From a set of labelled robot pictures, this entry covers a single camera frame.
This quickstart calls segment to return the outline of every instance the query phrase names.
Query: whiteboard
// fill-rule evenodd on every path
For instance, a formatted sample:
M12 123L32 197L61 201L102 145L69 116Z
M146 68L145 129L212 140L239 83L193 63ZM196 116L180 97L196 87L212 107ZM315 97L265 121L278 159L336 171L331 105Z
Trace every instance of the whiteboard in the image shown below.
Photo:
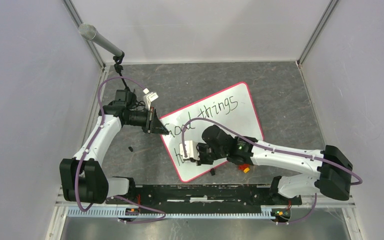
M190 182L227 162L226 158L223 158L214 161L213 165L197 166L194 162L183 161L179 152L182 129L187 121L196 117L214 120L243 136L264 140L250 89L245 82L239 82L162 116L160 120L170 131L170 134L161 135L161 138L183 183ZM202 120L191 122L186 126L184 139L204 143L201 135L211 125L213 124Z

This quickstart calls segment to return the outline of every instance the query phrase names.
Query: gray tabletop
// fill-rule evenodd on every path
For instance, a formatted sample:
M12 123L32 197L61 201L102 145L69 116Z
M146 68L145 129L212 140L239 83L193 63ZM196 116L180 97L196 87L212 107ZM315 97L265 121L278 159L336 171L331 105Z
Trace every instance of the gray tabletop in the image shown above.
M158 93L159 98L153 104L159 116L238 82L246 82L266 142L302 149L324 147L309 96L294 62L126 65L123 75ZM117 73L112 70L109 76ZM141 89L133 83L127 84L131 90L136 89L141 99ZM117 89L124 89L121 80L108 82L102 102L114 100ZM145 134L140 127L123 127L109 146L102 168L107 177L132 177L136 184L182 184L160 136ZM296 174L271 166L252 166L248 173L243 173L231 163L215 171L214 176L208 173L189 184L271 183L275 176Z

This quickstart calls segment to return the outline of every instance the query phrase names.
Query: red whiteboard border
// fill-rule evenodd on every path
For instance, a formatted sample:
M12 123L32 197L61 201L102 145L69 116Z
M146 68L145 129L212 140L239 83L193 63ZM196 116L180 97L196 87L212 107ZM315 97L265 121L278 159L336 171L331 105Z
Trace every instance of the red whiteboard border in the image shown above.
M206 97L202 98L201 100L198 100L198 101L196 101L196 102L193 102L193 103L191 103L191 104L188 104L188 105L186 105L186 106L184 106L184 107L182 107L182 108L177 109L176 111L170 112L169 114L166 114L166 115L160 117L159 119L161 120L161 119L163 119L163 118L165 118L165 117L167 117L167 116L169 116L169 115L171 115L171 114L174 114L174 113L176 113L176 112L178 112L178 111L180 111L180 110L182 110L182 109L185 109L185 108L187 108L187 107L189 107L189 106L195 105L195 104L197 104L197 103L199 103L199 102L201 102L201 101L203 101L203 100L205 100L205 99L207 99L207 98L210 98L210 97L212 97L212 96L214 96L214 95L217 95L217 94L219 94L219 93L222 93L222 92L224 92L224 91L226 91L226 90L228 90L228 89L231 89L231 88L233 88L233 87L236 87L236 86L238 86L238 85L240 85L240 84L245 84L246 89L248 90L248 96L249 96L249 98L250 98L250 100L251 100L252 108L254 109L254 113L255 113L255 117L256 117L257 120L258 120L258 126L259 126L259 129L260 129L260 131L261 131L262 140L264 140L263 129L261 128L260 120L259 120L259 117L258 117L258 115L257 115L257 111L256 111L256 106L254 105L253 98L251 97L251 91L250 91L250 88L248 87L248 84L247 84L246 82L244 82L244 81L240 81L240 82L238 82L238 83L236 83L236 84L234 84L234 85L232 85L232 86L230 86L230 87L228 87L228 88L225 88L225 89L223 89L223 90L220 90L220 91L218 91L218 92L216 92L216 93L213 93L213 94L211 94L211 95L209 95L209 96L206 96ZM201 177L202 175L204 175L204 174L206 174L206 173L208 173L208 172L210 171L210 170L205 171L205 172L199 174L198 176L196 176L196 177L194 177L194 178L192 178L192 179L190 179L190 180L188 180L188 181L183 181L182 178L180 177L180 174L179 174L178 169L176 168L176 163L175 163L174 159L172 158L172 156L170 155L170 151L169 151L169 149L168 149L166 143L165 143L164 140L163 140L163 136L160 135L160 137L161 137L162 143L164 144L165 150L166 150L167 153L168 153L168 156L170 156L171 162L173 163L173 166L174 166L174 169L176 170L177 176L179 177L179 179L180 179L180 181L181 181L182 183L189 183L190 181L192 181L192 180L194 180L194 179L196 179L196 178L198 178L198 177ZM215 168L217 168L217 167L219 167L219 166L221 166L221 165L223 165L223 164L225 164L225 163L227 163L227 162L226 162L226 161L225 161L225 162L222 162L222 163L220 163L219 165L213 167L213 169L215 169Z

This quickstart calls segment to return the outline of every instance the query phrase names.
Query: microphone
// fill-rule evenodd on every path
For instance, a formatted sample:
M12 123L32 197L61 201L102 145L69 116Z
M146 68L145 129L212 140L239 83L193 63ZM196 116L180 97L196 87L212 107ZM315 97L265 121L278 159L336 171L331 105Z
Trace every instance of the microphone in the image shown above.
M98 44L108 52L114 54L114 56L121 57L124 55L122 50L103 37L93 25L82 23L78 27L78 32L85 40Z

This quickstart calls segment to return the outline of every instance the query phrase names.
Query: white wall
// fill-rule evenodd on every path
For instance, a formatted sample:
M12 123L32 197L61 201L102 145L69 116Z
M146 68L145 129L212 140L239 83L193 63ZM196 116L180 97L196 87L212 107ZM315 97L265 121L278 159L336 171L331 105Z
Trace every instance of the white wall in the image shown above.
M363 177L351 192L363 232L384 239L384 1L340 1L303 73L326 142Z
M73 3L83 21L125 51L126 63L185 63L297 60L329 0Z
M99 72L62 1L0 1L0 240L44 239Z

